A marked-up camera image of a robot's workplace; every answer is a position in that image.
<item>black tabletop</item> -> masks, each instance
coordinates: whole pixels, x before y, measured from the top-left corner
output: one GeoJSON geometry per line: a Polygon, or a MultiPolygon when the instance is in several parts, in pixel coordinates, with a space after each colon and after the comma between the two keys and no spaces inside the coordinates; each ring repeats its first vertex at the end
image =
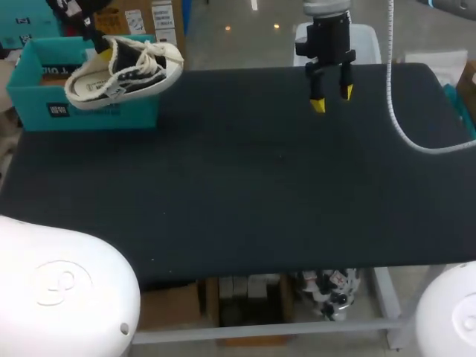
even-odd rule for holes
{"type": "MultiPolygon", "coordinates": [[[[302,68],[185,73],[158,129],[26,132],[0,213],[93,234],[143,286],[224,274],[476,259],[476,152],[425,155],[393,129],[385,67],[355,66],[328,113],[302,68]]],[[[394,106],[420,145],[469,139],[423,65],[396,65],[394,106]]]]}

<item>robotic arm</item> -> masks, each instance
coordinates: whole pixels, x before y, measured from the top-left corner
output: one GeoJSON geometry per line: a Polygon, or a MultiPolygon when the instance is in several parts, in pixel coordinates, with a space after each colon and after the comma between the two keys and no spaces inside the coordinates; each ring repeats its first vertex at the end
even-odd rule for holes
{"type": "Polygon", "coordinates": [[[352,94],[351,63],[356,60],[356,52],[350,49],[350,5],[351,0],[304,0],[304,13],[312,17],[313,23],[307,27],[307,40],[296,42],[296,54],[311,59],[306,64],[306,76],[311,86],[310,101],[318,113],[326,112],[324,68],[341,65],[341,96],[350,100],[352,94]]]}

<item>metal table frame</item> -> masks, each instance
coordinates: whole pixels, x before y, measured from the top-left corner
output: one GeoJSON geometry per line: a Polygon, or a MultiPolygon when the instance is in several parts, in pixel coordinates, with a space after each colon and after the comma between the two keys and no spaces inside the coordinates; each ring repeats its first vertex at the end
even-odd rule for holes
{"type": "Polygon", "coordinates": [[[160,332],[138,332],[132,344],[159,344],[163,342],[202,341],[218,338],[302,335],[307,333],[370,331],[383,329],[387,332],[389,348],[398,350],[406,347],[414,334],[414,315],[419,299],[430,283],[440,275],[446,266],[429,266],[407,306],[401,309],[399,299],[388,268],[374,268],[377,297],[383,318],[369,321],[308,322],[245,327],[218,327],[207,329],[186,329],[160,332]]]}

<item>shoe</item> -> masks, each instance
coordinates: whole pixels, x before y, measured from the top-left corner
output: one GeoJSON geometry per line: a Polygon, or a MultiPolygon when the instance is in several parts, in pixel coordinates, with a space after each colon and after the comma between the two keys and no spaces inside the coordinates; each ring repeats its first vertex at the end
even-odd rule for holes
{"type": "Polygon", "coordinates": [[[162,93],[183,71],[184,59],[170,43],[105,38],[112,49],[109,63],[97,55],[66,81],[66,97],[78,109],[99,109],[162,93]]]}

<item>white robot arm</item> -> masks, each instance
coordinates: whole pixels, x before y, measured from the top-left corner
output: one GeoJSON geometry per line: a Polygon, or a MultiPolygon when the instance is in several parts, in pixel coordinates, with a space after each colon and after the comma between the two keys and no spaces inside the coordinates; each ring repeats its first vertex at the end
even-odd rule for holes
{"type": "Polygon", "coordinates": [[[93,236],[0,216],[2,357],[120,357],[141,296],[127,260],[93,236]]]}

